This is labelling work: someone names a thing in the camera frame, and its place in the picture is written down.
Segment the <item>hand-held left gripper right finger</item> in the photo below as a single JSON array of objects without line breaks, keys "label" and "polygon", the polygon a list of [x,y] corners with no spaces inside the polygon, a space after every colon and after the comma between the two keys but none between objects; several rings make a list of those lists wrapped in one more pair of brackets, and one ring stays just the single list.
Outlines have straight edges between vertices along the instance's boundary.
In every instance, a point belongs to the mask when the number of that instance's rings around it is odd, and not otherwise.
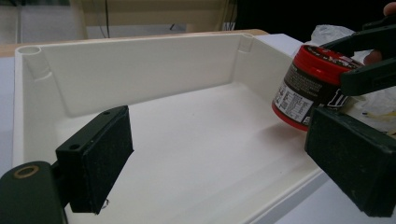
[{"label": "hand-held left gripper right finger", "polygon": [[396,139],[325,108],[313,112],[306,153],[369,217],[396,209]]}]

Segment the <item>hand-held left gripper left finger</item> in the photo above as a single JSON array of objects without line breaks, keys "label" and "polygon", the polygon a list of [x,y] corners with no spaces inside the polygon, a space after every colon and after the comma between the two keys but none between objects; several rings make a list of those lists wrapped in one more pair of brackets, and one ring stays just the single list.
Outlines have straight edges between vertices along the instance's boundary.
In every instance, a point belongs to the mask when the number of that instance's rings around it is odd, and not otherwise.
[{"label": "hand-held left gripper left finger", "polygon": [[63,142],[56,156],[71,210],[98,214],[133,152],[126,105],[98,114]]}]

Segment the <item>clear plastic bag yellow print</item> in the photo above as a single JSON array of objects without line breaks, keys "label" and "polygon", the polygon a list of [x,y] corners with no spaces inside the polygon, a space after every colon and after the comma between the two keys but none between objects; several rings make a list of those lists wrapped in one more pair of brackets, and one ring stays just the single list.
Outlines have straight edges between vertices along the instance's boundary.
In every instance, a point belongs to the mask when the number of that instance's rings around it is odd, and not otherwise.
[{"label": "clear plastic bag yellow print", "polygon": [[[340,26],[319,25],[309,43],[321,47],[354,33]],[[361,60],[372,50],[357,51],[347,57]],[[346,106],[348,115],[396,139],[396,86],[350,97],[352,100]]]}]

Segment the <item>red jar black label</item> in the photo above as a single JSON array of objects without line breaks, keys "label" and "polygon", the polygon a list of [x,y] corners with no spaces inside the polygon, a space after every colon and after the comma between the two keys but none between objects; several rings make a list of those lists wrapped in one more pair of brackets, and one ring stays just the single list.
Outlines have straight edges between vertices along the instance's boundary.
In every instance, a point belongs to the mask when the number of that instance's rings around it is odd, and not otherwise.
[{"label": "red jar black label", "polygon": [[290,126],[307,131],[315,108],[343,107],[348,97],[341,92],[340,75],[360,67],[341,53],[301,45],[273,99],[273,111]]}]

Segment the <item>light wooden shelf unit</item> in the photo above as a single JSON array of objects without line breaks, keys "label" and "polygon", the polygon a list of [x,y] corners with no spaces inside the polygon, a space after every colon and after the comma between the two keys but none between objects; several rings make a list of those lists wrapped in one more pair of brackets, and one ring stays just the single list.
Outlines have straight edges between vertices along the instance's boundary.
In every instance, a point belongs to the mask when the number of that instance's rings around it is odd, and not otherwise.
[{"label": "light wooden shelf unit", "polygon": [[230,0],[69,0],[79,30],[87,26],[185,24],[188,33],[216,32]]}]

